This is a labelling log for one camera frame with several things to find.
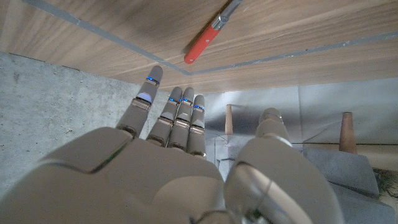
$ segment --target wooden leg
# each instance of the wooden leg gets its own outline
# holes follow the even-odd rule
[[[233,135],[233,126],[232,126],[232,106],[226,105],[226,114],[225,114],[225,135]]]
[[[353,114],[351,112],[343,113],[343,119],[341,120],[339,151],[353,154],[358,153],[355,144]]]

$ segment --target wooden surface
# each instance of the wooden surface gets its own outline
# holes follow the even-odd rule
[[[397,1],[244,0],[199,59],[186,65],[184,52],[226,2],[47,2],[189,72],[398,31]],[[2,1],[0,12],[5,52],[138,84],[160,65],[21,0]],[[397,52],[395,38],[194,76],[161,65],[160,89],[209,93],[398,77]]]
[[[338,150],[343,152],[349,152],[352,154],[358,154],[355,144],[353,114],[351,112],[343,113]]]

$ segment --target concrete wall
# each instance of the concrete wall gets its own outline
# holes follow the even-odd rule
[[[50,151],[98,127],[114,127],[139,89],[0,52],[0,197]],[[142,138],[168,95],[158,91]]]

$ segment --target gray tape strip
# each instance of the gray tape strip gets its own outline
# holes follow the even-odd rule
[[[115,35],[94,26],[93,24],[90,24],[89,22],[80,20],[80,19],[74,17],[73,15],[69,14],[68,12],[65,12],[65,11],[57,8],[56,6],[53,6],[43,0],[22,0],[22,2],[30,4],[30,5],[37,7],[45,12],[50,13],[53,16],[57,16],[65,21],[68,21],[68,22],[74,24],[74,25],[80,26],[81,28],[84,28],[90,32],[97,34],[97,35],[100,35],[100,36],[104,37],[105,39],[108,39],[116,44],[119,44],[119,45],[121,45],[127,49],[130,49],[138,54],[141,54],[142,56],[150,58],[156,62],[161,63],[162,65],[172,68],[178,72],[181,72],[184,75],[198,75],[198,74],[203,74],[203,73],[216,72],[216,71],[225,70],[225,69],[229,69],[229,68],[238,68],[238,67],[242,67],[242,66],[246,66],[246,65],[255,65],[258,63],[270,62],[273,60],[278,60],[278,59],[283,59],[283,58],[296,57],[296,56],[300,56],[300,55],[312,54],[312,53],[322,52],[322,51],[326,51],[326,50],[333,50],[333,49],[338,49],[338,48],[342,48],[342,47],[366,44],[369,42],[377,42],[380,40],[387,40],[387,39],[393,39],[393,38],[398,37],[398,31],[396,31],[396,32],[390,32],[390,33],[386,33],[386,34],[378,34],[378,35],[373,35],[370,37],[364,37],[364,38],[360,38],[360,39],[356,39],[356,40],[348,40],[348,41],[344,41],[344,42],[339,42],[337,44],[315,47],[315,48],[307,49],[307,50],[298,50],[298,51],[291,52],[291,53],[280,54],[280,55],[265,57],[265,58],[261,58],[261,59],[249,60],[249,61],[245,61],[245,62],[239,62],[239,63],[235,63],[232,65],[225,65],[225,66],[220,66],[220,67],[215,67],[215,68],[209,68],[209,69],[199,70],[196,72],[188,72],[170,62],[167,62],[166,60],[164,60],[152,53],[149,53],[149,52],[139,48],[138,46],[136,46],[134,44],[131,44],[123,39],[120,39],[119,37],[116,37]]]
[[[307,50],[299,50],[299,51],[295,51],[295,52],[291,52],[291,53],[287,53],[287,54],[280,54],[280,55],[276,55],[276,56],[265,57],[262,59],[249,60],[246,62],[235,63],[232,65],[225,65],[225,66],[221,66],[221,67],[200,70],[197,72],[192,72],[191,75],[198,75],[198,74],[203,74],[203,73],[208,73],[208,72],[216,72],[216,71],[229,69],[229,68],[238,68],[238,67],[242,67],[245,65],[255,65],[258,63],[269,62],[272,60],[278,60],[278,59],[282,59],[282,58],[296,57],[296,56],[300,56],[300,55],[312,54],[312,53],[322,52],[322,51],[326,51],[326,50],[333,50],[333,49],[348,47],[348,46],[352,46],[352,45],[366,44],[366,43],[376,42],[376,41],[380,41],[380,40],[393,39],[396,37],[398,37],[398,32],[378,34],[378,35],[364,37],[364,38],[360,38],[360,39],[356,39],[356,40],[348,40],[348,41],[340,42],[337,44],[315,47],[315,48],[307,49]]]
[[[154,60],[156,62],[159,62],[162,65],[165,65],[165,66],[167,66],[169,68],[172,68],[172,69],[174,69],[176,71],[179,71],[179,72],[181,72],[184,75],[191,75],[190,72],[188,72],[188,71],[186,71],[186,70],[184,70],[184,69],[182,69],[182,68],[180,68],[180,67],[178,67],[178,66],[176,66],[176,65],[174,65],[174,64],[172,64],[170,62],[167,62],[166,60],[164,60],[164,59],[162,59],[162,58],[160,58],[160,57],[158,57],[158,56],[156,56],[156,55],[154,55],[152,53],[149,53],[149,52],[139,48],[138,46],[136,46],[136,45],[134,45],[132,43],[129,43],[129,42],[123,40],[123,39],[120,39],[119,37],[116,37],[115,35],[113,35],[113,34],[111,34],[109,32],[106,32],[103,29],[100,29],[100,28],[96,27],[93,24],[90,24],[89,22],[77,19],[76,17],[74,17],[73,15],[69,14],[68,12],[65,12],[65,11],[57,8],[56,6],[53,6],[53,5],[47,3],[47,2],[45,2],[43,0],[22,0],[22,2],[30,4],[31,6],[37,7],[37,8],[39,8],[39,9],[45,11],[45,12],[50,13],[53,16],[57,16],[57,17],[65,20],[65,21],[68,21],[68,22],[70,22],[70,23],[72,23],[74,25],[77,25],[77,26],[79,26],[79,27],[81,27],[83,29],[86,29],[86,30],[88,30],[90,32],[93,32],[93,33],[97,34],[97,35],[100,35],[100,36],[104,37],[105,39],[108,39],[108,40],[110,40],[110,41],[112,41],[112,42],[114,42],[116,44],[119,44],[119,45],[121,45],[121,46],[123,46],[123,47],[125,47],[127,49],[130,49],[130,50],[132,50],[132,51],[134,51],[134,52],[136,52],[138,54],[141,54],[142,56],[145,56],[145,57],[150,58],[150,59],[152,59],[152,60]]]

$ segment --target red-handled tool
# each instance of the red-handled tool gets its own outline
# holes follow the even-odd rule
[[[207,45],[217,36],[221,28],[228,22],[230,15],[241,2],[242,0],[232,0],[224,11],[217,15],[213,22],[201,34],[199,39],[193,44],[189,52],[184,56],[185,63],[191,64],[199,57]]]

